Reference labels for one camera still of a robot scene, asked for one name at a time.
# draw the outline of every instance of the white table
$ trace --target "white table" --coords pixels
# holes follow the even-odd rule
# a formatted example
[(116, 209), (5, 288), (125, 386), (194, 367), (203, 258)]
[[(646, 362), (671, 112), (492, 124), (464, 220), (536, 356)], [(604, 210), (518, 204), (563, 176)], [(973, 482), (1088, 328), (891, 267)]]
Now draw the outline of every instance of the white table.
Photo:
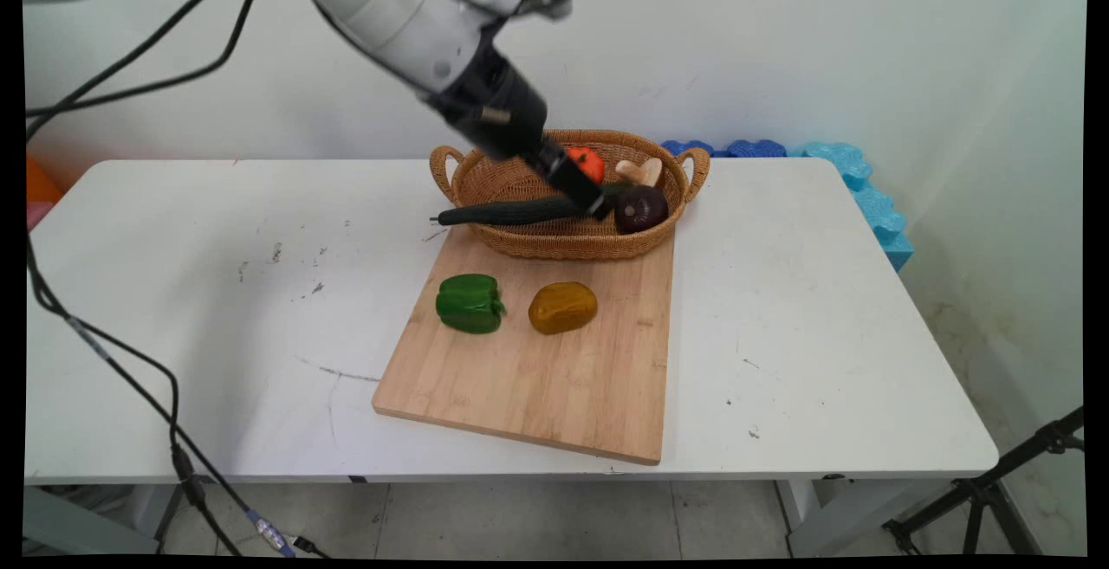
[[(71, 313), (176, 373), (182, 426), (232, 482), (786, 480), (793, 552), (815, 555), (997, 461), (815, 159), (713, 160), (685, 211), (660, 465), (377, 415), (447, 206), (417, 160), (105, 162), (32, 238)], [(30, 291), (24, 485), (174, 482), (165, 423)], [(161, 375), (113, 352), (169, 406)], [(883, 480), (820, 509), (802, 481), (827, 475)]]

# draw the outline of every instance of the basket handle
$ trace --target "basket handle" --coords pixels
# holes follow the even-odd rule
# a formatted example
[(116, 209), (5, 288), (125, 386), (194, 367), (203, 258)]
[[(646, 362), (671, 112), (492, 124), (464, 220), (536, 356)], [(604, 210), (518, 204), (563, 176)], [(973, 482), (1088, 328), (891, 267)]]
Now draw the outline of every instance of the basket handle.
[(701, 192), (704, 180), (709, 176), (709, 152), (701, 148), (688, 150), (678, 155), (678, 165), (683, 165), (691, 158), (693, 159), (693, 176), (690, 179), (689, 187), (685, 189), (685, 203), (693, 201), (696, 193)]
[(439, 190), (451, 203), (457, 203), (455, 201), (455, 190), (450, 186), (450, 180), (447, 179), (447, 156), (451, 156), (459, 164), (462, 163), (462, 154), (458, 153), (458, 150), (452, 146), (437, 146), (435, 151), (431, 152), (431, 177), (435, 179), (435, 183), (439, 184)]

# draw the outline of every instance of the tile floor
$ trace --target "tile floor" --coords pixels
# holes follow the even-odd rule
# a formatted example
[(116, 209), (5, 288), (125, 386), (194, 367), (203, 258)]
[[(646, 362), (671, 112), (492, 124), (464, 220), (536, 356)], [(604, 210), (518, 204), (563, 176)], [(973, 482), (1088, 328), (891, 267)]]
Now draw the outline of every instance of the tile floor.
[[(822, 488), (822, 501), (840, 487)], [(409, 482), (240, 485), (254, 509), (333, 558), (466, 560), (647, 560), (787, 558), (786, 527), (772, 482)], [(240, 551), (276, 556), (222, 489), (213, 514)], [(925, 553), (958, 553), (966, 510), (918, 532)], [(997, 524), (983, 525), (981, 553), (1009, 553)], [(192, 507), (177, 511), (165, 553), (226, 555)], [(896, 556), (875, 531), (836, 556)]]

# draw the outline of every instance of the tomato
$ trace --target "tomato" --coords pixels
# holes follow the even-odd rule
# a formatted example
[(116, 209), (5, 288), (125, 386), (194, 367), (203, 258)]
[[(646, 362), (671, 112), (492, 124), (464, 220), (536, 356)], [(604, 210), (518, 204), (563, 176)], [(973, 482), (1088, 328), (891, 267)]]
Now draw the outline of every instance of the tomato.
[(570, 148), (566, 150), (566, 154), (578, 164), (578, 169), (581, 169), (582, 173), (587, 175), (594, 184), (600, 185), (604, 181), (604, 161), (601, 156), (597, 154), (596, 151), (590, 148)]

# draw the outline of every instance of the robotic arm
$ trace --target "robotic arm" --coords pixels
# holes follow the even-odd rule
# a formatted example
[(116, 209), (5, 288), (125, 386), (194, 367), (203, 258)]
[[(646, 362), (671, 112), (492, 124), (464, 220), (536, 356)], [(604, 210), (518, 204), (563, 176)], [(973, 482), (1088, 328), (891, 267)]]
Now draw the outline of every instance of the robotic arm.
[(570, 1), (313, 0), (337, 33), (491, 160), (520, 156), (599, 220), (609, 211), (600, 187), (543, 136), (546, 102), (492, 44), (509, 19), (535, 12), (559, 20)]

